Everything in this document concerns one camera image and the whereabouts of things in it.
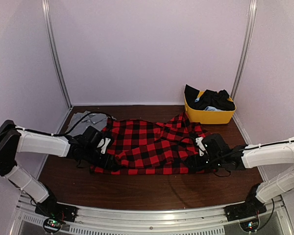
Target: white enclosure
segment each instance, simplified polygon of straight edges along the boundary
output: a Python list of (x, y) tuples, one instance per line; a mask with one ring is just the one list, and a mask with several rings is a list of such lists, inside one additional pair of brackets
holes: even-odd
[(230, 93), (248, 11), (249, 0), (50, 1), (72, 104), (182, 104), (186, 83)]
[[(0, 126), (18, 125), (56, 131), (67, 107), (51, 60), (39, 0), (0, 0)], [(17, 161), (37, 176), (42, 155), (22, 154)], [(0, 235), (7, 234), (19, 191), (0, 177)]]
[[(257, 17), (244, 57), (252, 2)], [(0, 125), (12, 119), (55, 132), (68, 112), (60, 65), (72, 105), (183, 104), (185, 84), (230, 93), (239, 82), (235, 121), (248, 143), (294, 136), (294, 1), (50, 0), (49, 6), (52, 49), (41, 0), (0, 0)], [(35, 177), (44, 163), (38, 154), (17, 160)], [(288, 167), (261, 172), (267, 180)], [(294, 227), (294, 190), (283, 197)], [(18, 199), (0, 177), (0, 235)]]
[[(294, 136), (294, 1), (258, 0), (248, 59), (235, 99), (249, 142)], [(265, 166), (270, 179), (288, 165)], [(294, 190), (283, 195), (294, 226)]]

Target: gray cloth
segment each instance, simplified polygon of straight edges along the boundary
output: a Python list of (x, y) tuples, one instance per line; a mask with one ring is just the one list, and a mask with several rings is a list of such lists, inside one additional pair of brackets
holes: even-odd
[[(67, 129), (70, 130), (75, 123), (77, 123), (84, 115), (88, 114), (88, 111), (84, 113), (76, 113), (73, 115), (69, 127)], [(89, 126), (93, 126), (97, 130), (101, 131), (107, 125), (107, 115), (106, 114), (90, 114), (86, 118), (83, 119), (70, 133), (71, 136), (77, 136), (84, 133), (84, 131)]]
[(207, 106), (204, 111), (223, 111), (221, 109), (217, 109), (215, 107), (212, 107), (212, 106)]

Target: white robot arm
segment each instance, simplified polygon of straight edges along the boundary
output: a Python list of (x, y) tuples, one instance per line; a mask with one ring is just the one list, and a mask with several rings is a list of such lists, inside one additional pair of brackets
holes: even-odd
[(244, 170), (261, 165), (293, 164), (268, 182), (252, 187), (246, 201), (225, 207), (228, 221), (266, 212), (265, 202), (294, 188), (294, 137), (284, 141), (242, 145), (229, 149), (221, 136), (213, 134), (202, 141), (211, 162), (227, 170)]
[(79, 136), (53, 135), (16, 126), (7, 120), (0, 127), (0, 176), (27, 193), (36, 204), (36, 212), (53, 219), (74, 221), (76, 207), (58, 204), (51, 190), (35, 179), (15, 161), (17, 152), (34, 152), (86, 160), (100, 164), (100, 156), (110, 139), (103, 140), (101, 132), (89, 126)]

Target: yellow laundry basket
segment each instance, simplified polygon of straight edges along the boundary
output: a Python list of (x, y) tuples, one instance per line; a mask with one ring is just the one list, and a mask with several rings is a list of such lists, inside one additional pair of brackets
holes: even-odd
[[(204, 92), (199, 92), (198, 97), (202, 96), (202, 94), (204, 94)], [(204, 111), (192, 109), (190, 106), (188, 106), (185, 96), (184, 103), (185, 112), (187, 113), (190, 121), (200, 122), (201, 124), (227, 124), (230, 122), (236, 111), (236, 106), (235, 110), (233, 111)]]

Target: plaid shirt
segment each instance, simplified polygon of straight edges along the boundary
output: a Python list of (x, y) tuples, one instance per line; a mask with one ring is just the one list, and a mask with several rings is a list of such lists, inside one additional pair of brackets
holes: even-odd
[(115, 156), (121, 169), (111, 171), (91, 166), (91, 172), (115, 175), (194, 173), (180, 158), (185, 161), (189, 156), (198, 155), (199, 148), (192, 139), (178, 143), (183, 137), (206, 136), (200, 124), (190, 123), (185, 113), (167, 123), (109, 119), (102, 132), (114, 140), (106, 153)]

